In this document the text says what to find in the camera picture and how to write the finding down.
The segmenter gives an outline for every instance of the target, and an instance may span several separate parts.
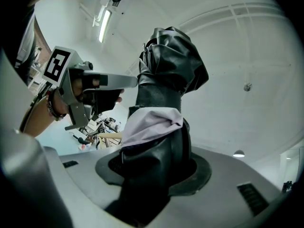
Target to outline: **wristband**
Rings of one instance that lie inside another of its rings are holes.
[[[47,99],[47,111],[48,111],[49,116],[52,116],[55,119],[55,121],[60,121],[60,120],[62,120],[66,116],[66,114],[60,115],[60,114],[58,114],[55,111],[55,109],[53,107],[54,93],[55,93],[55,90],[52,90],[52,89],[50,89],[49,91],[47,91],[47,96],[46,96],[46,99]]]

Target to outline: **black vent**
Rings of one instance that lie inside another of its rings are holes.
[[[114,171],[118,175],[121,175],[122,177],[124,177],[123,163],[122,163],[122,158],[120,155],[111,159],[108,163],[108,166],[112,171]]]
[[[77,162],[77,161],[68,161],[68,162],[64,162],[64,163],[62,163],[62,164],[63,164],[63,166],[64,166],[65,168],[68,168],[68,167],[71,167],[71,166],[73,166],[73,165],[77,165],[78,162]]]
[[[112,6],[118,7],[119,2],[113,2]]]
[[[254,216],[268,207],[267,201],[251,183],[241,184],[237,186],[237,189],[242,194]]]

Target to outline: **black cable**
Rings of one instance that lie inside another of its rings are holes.
[[[34,98],[34,100],[32,101],[32,103],[30,104],[30,109],[28,111],[28,113],[26,114],[26,116],[24,117],[21,126],[20,126],[20,131],[24,132],[24,129],[28,123],[29,117],[31,116],[34,106],[36,105],[37,102],[39,102],[47,93],[47,91],[50,89],[50,87],[52,86],[52,84],[50,82],[46,82],[46,85],[44,86],[44,88],[42,90],[40,90],[40,92],[38,93],[38,95]]]
[[[78,138],[76,135],[73,134],[73,137],[78,140],[79,143],[81,144],[89,144],[89,141],[84,140],[82,137]]]

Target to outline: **lamp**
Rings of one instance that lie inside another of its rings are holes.
[[[110,16],[111,16],[111,12],[109,10],[106,10],[105,13],[104,13],[104,19],[103,19],[103,22],[101,23],[100,33],[99,33],[99,41],[101,43],[104,40],[105,29],[106,29],[106,26],[109,22]]]
[[[235,151],[235,153],[233,154],[233,156],[241,158],[241,157],[245,157],[245,154],[244,154],[243,151],[237,150],[237,151]]]

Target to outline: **lavender cloth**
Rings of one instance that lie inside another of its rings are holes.
[[[180,112],[170,107],[144,107],[133,113],[122,133],[122,147],[141,143],[168,135],[181,128]]]

